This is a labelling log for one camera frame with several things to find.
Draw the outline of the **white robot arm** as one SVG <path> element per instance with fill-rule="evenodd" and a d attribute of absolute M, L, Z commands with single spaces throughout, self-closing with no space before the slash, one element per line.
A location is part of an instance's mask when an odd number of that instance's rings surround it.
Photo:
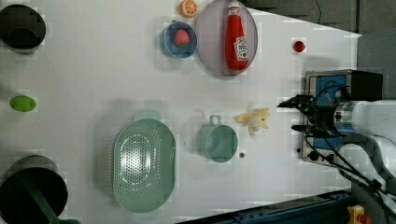
<path fill-rule="evenodd" d="M 395 102 L 352 101 L 340 97 L 318 105 L 312 95 L 298 94 L 279 104 L 295 108 L 307 123 L 291 128 L 321 139 L 331 151 L 325 160 L 340 175 L 361 186 L 391 217 L 395 216 Z"/>

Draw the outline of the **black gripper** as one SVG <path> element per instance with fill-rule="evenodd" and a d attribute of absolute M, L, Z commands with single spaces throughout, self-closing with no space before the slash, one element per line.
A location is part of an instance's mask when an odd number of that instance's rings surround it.
<path fill-rule="evenodd" d="M 303 108 L 309 125 L 292 125 L 296 132 L 311 133 L 315 137 L 330 137 L 335 135 L 334 105 L 311 105 L 312 95 L 297 94 L 278 105 L 280 108 Z"/>

